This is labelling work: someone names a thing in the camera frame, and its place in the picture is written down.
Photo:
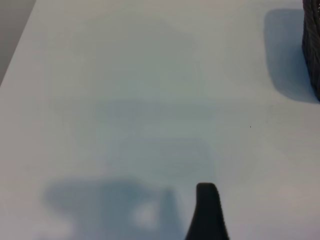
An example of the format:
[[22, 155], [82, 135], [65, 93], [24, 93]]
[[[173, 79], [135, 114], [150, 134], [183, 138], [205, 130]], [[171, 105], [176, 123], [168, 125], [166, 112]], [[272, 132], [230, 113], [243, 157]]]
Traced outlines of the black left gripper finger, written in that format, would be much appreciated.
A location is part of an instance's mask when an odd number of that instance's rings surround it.
[[220, 195], [213, 183], [196, 186], [196, 204], [187, 240], [228, 240]]

